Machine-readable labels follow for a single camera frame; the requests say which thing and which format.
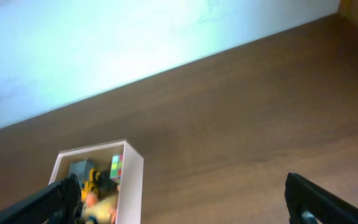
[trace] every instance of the light blue wall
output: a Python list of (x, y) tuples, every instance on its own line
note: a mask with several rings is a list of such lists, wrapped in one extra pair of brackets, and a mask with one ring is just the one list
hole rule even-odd
[(339, 0), (8, 0), (0, 128), (335, 13)]

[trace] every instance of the plush toy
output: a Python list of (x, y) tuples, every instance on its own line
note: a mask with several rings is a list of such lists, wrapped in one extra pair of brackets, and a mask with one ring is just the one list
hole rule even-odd
[(116, 221), (118, 194), (113, 194), (99, 201), (94, 192), (90, 192), (85, 200), (81, 213), (85, 224), (110, 224)]

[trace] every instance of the rubik's cube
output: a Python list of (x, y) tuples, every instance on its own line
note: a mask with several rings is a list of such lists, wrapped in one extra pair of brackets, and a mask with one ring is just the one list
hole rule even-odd
[(122, 159), (124, 155), (116, 154), (112, 156), (110, 179), (117, 183), (120, 183), (121, 172), (122, 172)]

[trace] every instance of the gray object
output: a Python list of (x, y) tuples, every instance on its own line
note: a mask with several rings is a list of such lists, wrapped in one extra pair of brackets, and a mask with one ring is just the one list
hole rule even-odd
[(72, 174), (75, 174), (78, 178), (79, 185), (83, 183), (84, 180), (89, 180), (90, 170), (94, 167), (94, 163), (89, 159), (85, 159), (81, 162), (73, 162), (70, 164), (70, 169), (68, 170), (68, 177)]

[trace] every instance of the open box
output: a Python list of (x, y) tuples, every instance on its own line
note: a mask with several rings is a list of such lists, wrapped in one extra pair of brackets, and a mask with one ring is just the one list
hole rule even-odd
[(91, 159), (97, 170), (111, 167), (114, 154), (123, 154), (117, 224), (138, 224), (142, 209), (143, 157), (126, 141), (114, 141), (59, 152), (49, 184), (67, 177), (70, 164)]

